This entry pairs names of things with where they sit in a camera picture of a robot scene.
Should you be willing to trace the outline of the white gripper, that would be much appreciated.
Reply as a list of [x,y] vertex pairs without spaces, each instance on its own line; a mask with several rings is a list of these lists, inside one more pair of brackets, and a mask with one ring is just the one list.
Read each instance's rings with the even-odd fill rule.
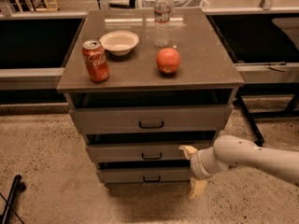
[[191,199],[199,197],[206,187],[206,179],[221,172],[221,167],[214,155],[213,148],[198,150],[193,146],[179,146],[187,160],[190,160],[194,176],[191,178]]

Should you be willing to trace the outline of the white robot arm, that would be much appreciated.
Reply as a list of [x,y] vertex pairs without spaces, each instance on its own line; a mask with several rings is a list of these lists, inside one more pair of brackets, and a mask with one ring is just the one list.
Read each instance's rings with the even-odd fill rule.
[[258,147],[253,142],[233,135],[222,135],[212,147],[197,149],[180,146],[190,162],[192,199],[199,197],[213,175],[236,168],[253,168],[299,186],[299,153],[296,151]]

